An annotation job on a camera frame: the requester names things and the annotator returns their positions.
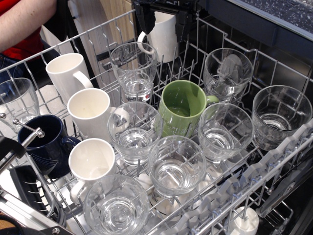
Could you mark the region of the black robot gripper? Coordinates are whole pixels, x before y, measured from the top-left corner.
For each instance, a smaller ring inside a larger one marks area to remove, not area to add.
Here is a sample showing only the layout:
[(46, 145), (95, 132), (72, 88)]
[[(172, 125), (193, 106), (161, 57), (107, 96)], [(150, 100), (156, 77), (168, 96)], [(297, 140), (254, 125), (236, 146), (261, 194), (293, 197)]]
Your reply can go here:
[(198, 0), (134, 0), (134, 8), (141, 30), (145, 34), (155, 27), (155, 12), (176, 16), (177, 42), (184, 41), (190, 31), (193, 11)]

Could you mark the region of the person forearm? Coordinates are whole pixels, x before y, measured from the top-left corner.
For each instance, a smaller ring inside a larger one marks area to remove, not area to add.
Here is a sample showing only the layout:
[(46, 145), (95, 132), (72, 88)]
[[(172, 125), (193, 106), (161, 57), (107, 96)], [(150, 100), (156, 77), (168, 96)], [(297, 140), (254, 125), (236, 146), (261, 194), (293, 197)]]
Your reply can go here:
[(21, 42), (56, 13), (55, 0), (21, 0), (0, 17), (0, 50)]

